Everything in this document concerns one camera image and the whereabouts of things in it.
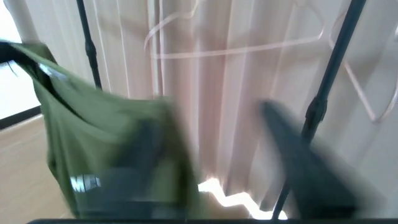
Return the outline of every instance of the bright window light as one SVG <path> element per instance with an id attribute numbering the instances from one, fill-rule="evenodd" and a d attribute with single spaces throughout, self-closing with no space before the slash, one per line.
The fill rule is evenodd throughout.
<path id="1" fill-rule="evenodd" d="M 261 211 L 259 206 L 246 192 L 241 192 L 226 197 L 220 182 L 216 178 L 211 178 L 201 184 L 198 184 L 198 189 L 200 192 L 212 193 L 217 199 L 218 203 L 224 207 L 244 205 L 250 215 L 257 220 L 270 220 L 272 218 L 272 211 Z M 281 211 L 279 214 L 279 219 L 286 220 L 286 213 Z"/>

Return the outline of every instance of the green fabric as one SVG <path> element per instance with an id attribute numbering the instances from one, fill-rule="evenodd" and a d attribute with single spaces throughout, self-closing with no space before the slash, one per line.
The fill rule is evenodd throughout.
<path id="1" fill-rule="evenodd" d="M 76 217 L 90 217 L 82 209 L 88 191 L 73 190 L 71 177 L 97 177 L 112 169 L 139 122 L 151 120 L 162 130 L 164 153 L 150 174 L 147 193 L 140 200 L 177 203 L 186 208 L 187 218 L 206 218 L 187 147 L 167 100 L 128 100 L 111 95 L 58 66 L 44 44 L 13 46 L 35 62 L 67 77 L 66 80 L 49 77 L 36 66 L 19 64 L 32 77 L 41 102 L 49 168 Z"/>

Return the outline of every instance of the clothing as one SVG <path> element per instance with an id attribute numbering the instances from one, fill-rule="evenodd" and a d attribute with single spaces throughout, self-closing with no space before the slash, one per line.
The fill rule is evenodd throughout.
<path id="1" fill-rule="evenodd" d="M 167 100 L 111 95 L 58 66 L 43 44 L 13 47 L 40 65 L 19 63 L 41 102 L 50 171 L 77 218 L 206 218 Z"/>

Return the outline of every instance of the wooden floor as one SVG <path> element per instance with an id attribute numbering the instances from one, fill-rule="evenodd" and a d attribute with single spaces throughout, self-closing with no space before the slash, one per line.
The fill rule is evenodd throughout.
<path id="1" fill-rule="evenodd" d="M 46 163 L 41 116 L 0 131 L 0 223 L 73 218 Z M 223 208 L 205 196 L 213 218 L 247 218 L 244 207 Z"/>

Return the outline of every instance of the beige curtain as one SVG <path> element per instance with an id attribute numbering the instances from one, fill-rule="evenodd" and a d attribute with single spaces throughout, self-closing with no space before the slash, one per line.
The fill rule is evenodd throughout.
<path id="1" fill-rule="evenodd" d="M 277 100 L 304 121 L 330 57 L 331 27 L 349 1 L 201 1 L 193 19 L 167 25 L 151 40 L 148 52 L 144 52 L 148 31 L 173 12 L 190 11 L 194 1 L 84 2 L 104 91 L 132 99 L 170 96 L 202 180 L 217 177 L 228 184 L 231 194 L 245 190 L 257 202 L 270 191 L 275 198 L 282 177 L 272 143 L 260 125 L 258 102 Z M 149 57 L 149 52 L 232 49 L 316 35 L 322 26 L 303 6 L 306 2 L 315 5 L 325 20 L 325 33 L 318 42 L 207 58 Z M 75 1 L 7 3 L 22 40 L 45 42 L 61 66 L 93 83 Z M 397 11 L 395 0 L 369 0 L 346 54 L 372 106 L 380 110 L 389 100 L 398 69 L 393 56 L 398 52 L 393 41 Z M 377 217 L 398 214 L 394 190 L 398 180 L 392 171 L 396 166 L 392 158 L 398 156 L 392 148 L 398 140 L 391 134 L 396 133 L 397 122 L 398 114 L 392 113 L 387 122 L 371 124 L 345 70 L 340 69 L 317 138 L 382 195 L 392 195 L 394 199 Z"/>

